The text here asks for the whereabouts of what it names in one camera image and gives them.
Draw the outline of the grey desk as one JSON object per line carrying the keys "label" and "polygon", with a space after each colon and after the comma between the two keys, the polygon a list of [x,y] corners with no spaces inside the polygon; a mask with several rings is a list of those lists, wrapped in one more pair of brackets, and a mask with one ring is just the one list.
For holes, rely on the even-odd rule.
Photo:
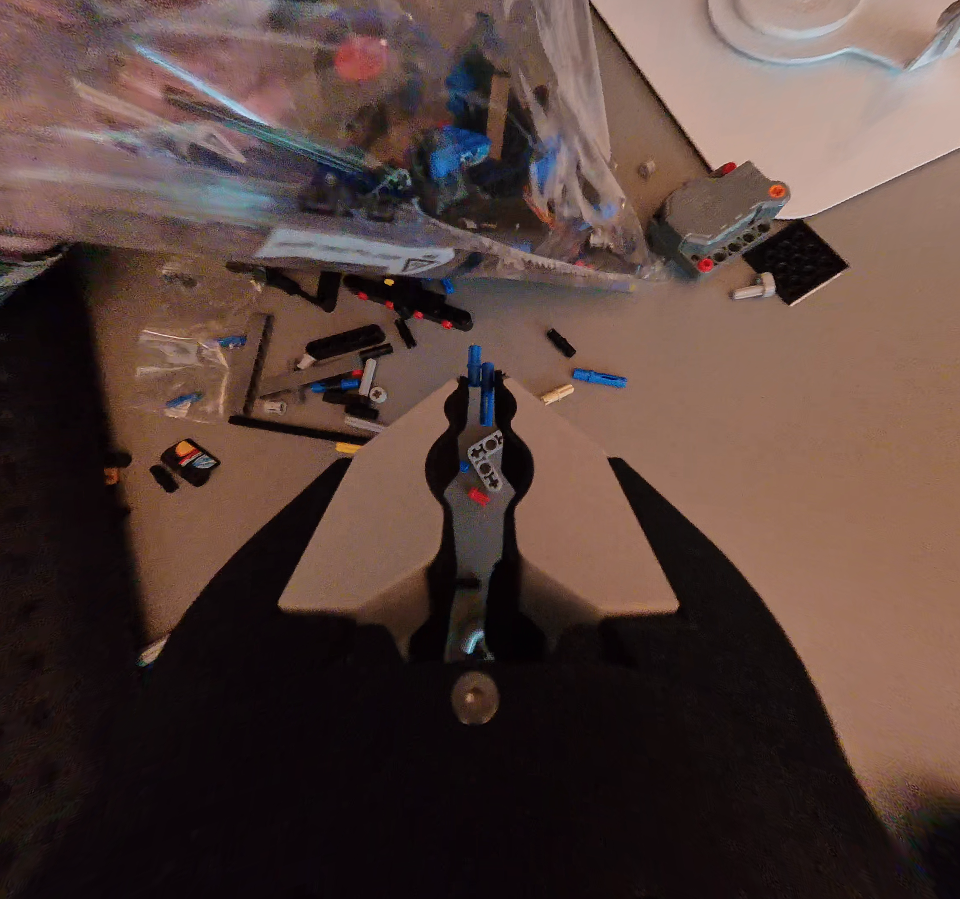
{"label": "grey desk", "polygon": [[[614,162],[637,212],[704,163],[593,12]],[[622,458],[753,584],[815,681],[849,761],[922,875],[958,866],[958,153],[809,221],[848,269],[798,305],[735,302],[740,262],[630,296],[470,280],[471,336],[415,330],[384,366],[392,421],[461,373],[470,342],[531,391],[569,380],[545,339],[625,376],[558,413]],[[163,258],[83,270],[124,476],[139,639],[161,638],[333,447],[133,406],[135,344]],[[166,495],[148,472],[186,435],[222,461]]]}

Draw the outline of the blue toy axle pin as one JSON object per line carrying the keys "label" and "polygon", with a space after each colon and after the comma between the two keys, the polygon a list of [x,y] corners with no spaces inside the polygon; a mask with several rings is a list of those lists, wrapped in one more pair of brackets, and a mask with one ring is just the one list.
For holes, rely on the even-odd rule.
{"label": "blue toy axle pin", "polygon": [[470,344],[466,354],[467,424],[484,431],[496,425],[498,372],[485,359],[482,347]]}

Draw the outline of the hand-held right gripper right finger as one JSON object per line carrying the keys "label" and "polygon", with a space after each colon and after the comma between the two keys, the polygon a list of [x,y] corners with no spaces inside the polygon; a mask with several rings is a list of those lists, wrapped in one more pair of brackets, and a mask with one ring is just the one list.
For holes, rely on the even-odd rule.
{"label": "hand-held right gripper right finger", "polygon": [[674,616],[671,587],[606,451],[553,405],[498,378],[513,495],[492,575],[492,653],[539,661],[575,629]]}

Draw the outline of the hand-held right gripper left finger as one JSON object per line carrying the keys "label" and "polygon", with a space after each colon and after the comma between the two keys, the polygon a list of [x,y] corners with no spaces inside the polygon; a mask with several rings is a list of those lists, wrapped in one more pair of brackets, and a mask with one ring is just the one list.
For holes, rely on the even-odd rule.
{"label": "hand-held right gripper left finger", "polygon": [[454,378],[362,446],[279,598],[293,616],[333,616],[390,632],[404,658],[430,613],[427,573],[445,513],[427,478],[430,449],[450,429]]}

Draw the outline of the pile of toy building pieces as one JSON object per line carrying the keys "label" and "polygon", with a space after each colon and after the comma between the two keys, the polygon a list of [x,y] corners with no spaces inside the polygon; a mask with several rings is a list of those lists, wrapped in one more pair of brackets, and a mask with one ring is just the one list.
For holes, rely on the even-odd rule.
{"label": "pile of toy building pieces", "polygon": [[344,284],[331,311],[316,301],[317,276],[281,270],[292,292],[255,277],[253,269],[234,272],[262,286],[249,339],[234,367],[229,412],[214,424],[194,423],[136,410],[131,405],[134,353],[147,312],[150,281],[167,256],[120,250],[98,259],[88,274],[103,387],[118,448],[131,463],[118,476],[123,504],[139,526],[163,517],[200,519],[249,517],[279,509],[334,459],[334,441],[295,432],[232,425],[229,418],[320,430],[336,437],[361,437],[345,424],[343,407],[323,401],[309,387],[342,383],[361,370],[370,350],[380,349],[374,383],[388,394],[386,416],[399,417],[437,389],[467,362],[468,347],[479,344],[500,368],[530,360],[535,369],[552,369],[560,353],[543,337],[556,328],[582,352],[588,339],[601,338],[638,310],[624,293],[565,289],[515,281],[467,281],[447,297],[468,312],[473,329],[445,327],[413,318],[409,348],[395,321],[400,314],[370,298],[359,298]]}

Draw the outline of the clear plastic bag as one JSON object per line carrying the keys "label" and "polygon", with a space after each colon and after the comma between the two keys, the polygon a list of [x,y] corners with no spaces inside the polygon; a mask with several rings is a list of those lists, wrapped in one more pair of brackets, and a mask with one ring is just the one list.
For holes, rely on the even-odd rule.
{"label": "clear plastic bag", "polygon": [[2,248],[630,293],[589,0],[1,0]]}
{"label": "clear plastic bag", "polygon": [[255,278],[217,261],[164,257],[150,279],[134,346],[133,408],[194,423],[224,421],[234,367],[253,349],[261,293]]}

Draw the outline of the grey toy motor block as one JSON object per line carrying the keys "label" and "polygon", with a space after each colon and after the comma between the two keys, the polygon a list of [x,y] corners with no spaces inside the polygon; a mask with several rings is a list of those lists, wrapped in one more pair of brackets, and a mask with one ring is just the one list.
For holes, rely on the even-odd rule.
{"label": "grey toy motor block", "polygon": [[726,163],[666,196],[650,220],[647,243],[680,273],[706,277],[769,238],[791,194],[790,185],[751,161]]}

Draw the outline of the black studded toy plate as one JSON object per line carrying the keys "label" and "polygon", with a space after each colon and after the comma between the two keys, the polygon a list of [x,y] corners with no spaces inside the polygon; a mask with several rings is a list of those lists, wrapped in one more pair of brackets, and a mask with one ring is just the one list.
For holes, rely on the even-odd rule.
{"label": "black studded toy plate", "polygon": [[789,308],[842,276],[849,264],[802,219],[791,220],[743,255],[756,274],[770,274],[775,295]]}

